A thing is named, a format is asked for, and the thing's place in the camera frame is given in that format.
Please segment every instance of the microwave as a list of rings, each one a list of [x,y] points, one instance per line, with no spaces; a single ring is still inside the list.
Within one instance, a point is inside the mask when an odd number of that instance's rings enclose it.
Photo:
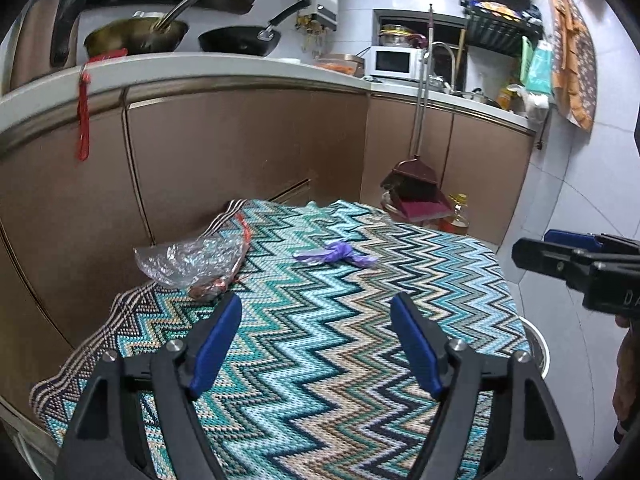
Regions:
[[[372,46],[365,56],[365,74],[418,81],[421,53],[420,48]]]

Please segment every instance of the metal bolt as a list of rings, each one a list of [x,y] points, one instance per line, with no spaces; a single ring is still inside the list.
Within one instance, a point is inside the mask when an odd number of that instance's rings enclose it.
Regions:
[[[171,341],[166,344],[166,349],[169,352],[179,352],[183,347],[184,341],[182,341],[182,339],[171,339]]]
[[[462,352],[468,348],[468,344],[462,341],[462,339],[452,339],[449,341],[449,348],[454,352]]]
[[[531,354],[529,352],[523,352],[522,350],[514,352],[513,356],[519,363],[528,363],[529,361],[531,361]]]
[[[102,360],[108,363],[113,363],[118,358],[118,353],[115,350],[107,350],[102,354]]]

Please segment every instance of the countertop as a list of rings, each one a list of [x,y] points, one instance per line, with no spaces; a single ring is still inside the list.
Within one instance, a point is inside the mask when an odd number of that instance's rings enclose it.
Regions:
[[[0,132],[33,116],[76,101],[81,67],[76,66],[37,79],[0,98]],[[417,89],[401,84],[371,83],[352,76],[306,64],[265,59],[254,56],[210,53],[171,53],[131,56],[92,63],[87,67],[91,76],[88,94],[162,80],[208,76],[256,76],[302,80],[310,83],[344,87],[363,93],[414,98]],[[489,105],[429,92],[430,100],[453,109],[466,110],[488,119],[528,129],[526,118]]]

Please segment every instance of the chevron pattern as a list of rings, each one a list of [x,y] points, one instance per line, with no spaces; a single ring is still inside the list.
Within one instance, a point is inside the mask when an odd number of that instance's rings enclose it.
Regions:
[[[347,202],[233,202],[207,232],[238,229],[239,210],[253,234],[233,286],[242,323],[212,390],[196,403],[229,478],[406,477],[437,405],[418,388],[391,329],[389,304],[398,292],[410,293],[425,316],[479,351],[527,349],[495,257],[472,238],[394,224],[375,208]],[[309,267],[292,258],[337,239],[378,257],[379,265]],[[121,294],[108,322],[58,375],[34,387],[36,415],[62,445],[106,349],[153,351],[214,308],[155,283]],[[158,476],[172,479],[153,397],[140,400]],[[490,410],[483,395],[460,478],[475,475]]]

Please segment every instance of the black dish rack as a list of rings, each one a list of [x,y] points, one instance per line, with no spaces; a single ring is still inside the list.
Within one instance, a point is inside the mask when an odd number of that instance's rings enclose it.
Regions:
[[[542,38],[544,29],[541,25],[532,25],[523,18],[475,6],[472,1],[460,0],[467,15],[466,44],[516,57],[522,52],[523,36],[529,38],[534,46]],[[530,5],[529,0],[475,1],[497,2],[516,12],[527,10]]]

